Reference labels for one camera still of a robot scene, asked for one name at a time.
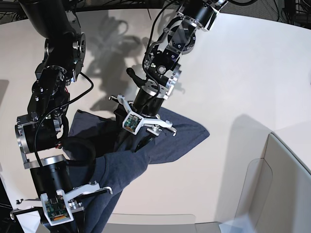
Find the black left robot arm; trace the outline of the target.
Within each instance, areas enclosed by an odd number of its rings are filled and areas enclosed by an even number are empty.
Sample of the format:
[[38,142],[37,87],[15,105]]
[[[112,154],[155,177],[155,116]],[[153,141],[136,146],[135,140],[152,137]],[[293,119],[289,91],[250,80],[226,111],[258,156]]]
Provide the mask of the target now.
[[118,103],[115,115],[125,131],[137,135],[141,128],[146,128],[148,134],[140,140],[136,150],[158,137],[163,129],[176,134],[173,123],[160,118],[159,109],[179,80],[179,59],[192,51],[196,31],[210,30],[226,4],[225,0],[193,0],[180,4],[175,17],[163,29],[158,40],[148,42],[142,60],[146,78],[140,78],[132,68],[126,70],[139,88],[135,100],[127,101],[121,94],[109,97]]

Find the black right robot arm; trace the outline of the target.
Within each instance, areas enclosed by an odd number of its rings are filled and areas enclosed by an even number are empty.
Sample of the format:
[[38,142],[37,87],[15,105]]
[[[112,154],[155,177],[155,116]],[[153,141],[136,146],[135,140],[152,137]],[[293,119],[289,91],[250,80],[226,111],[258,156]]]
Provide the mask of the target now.
[[[19,200],[11,217],[39,211],[41,219],[51,227],[68,224],[84,216],[80,199],[111,191],[98,184],[86,183],[74,188],[69,166],[91,166],[95,148],[85,139],[70,137],[66,116],[74,102],[67,86],[81,74],[86,51],[86,37],[81,31],[75,7],[62,0],[21,0],[22,10],[45,41],[44,59],[35,71],[36,81],[27,114],[19,116],[15,126],[17,142],[25,169],[29,169],[37,192],[35,200]],[[88,150],[83,160],[68,160],[64,155],[48,158],[38,155],[42,150],[80,144]]]

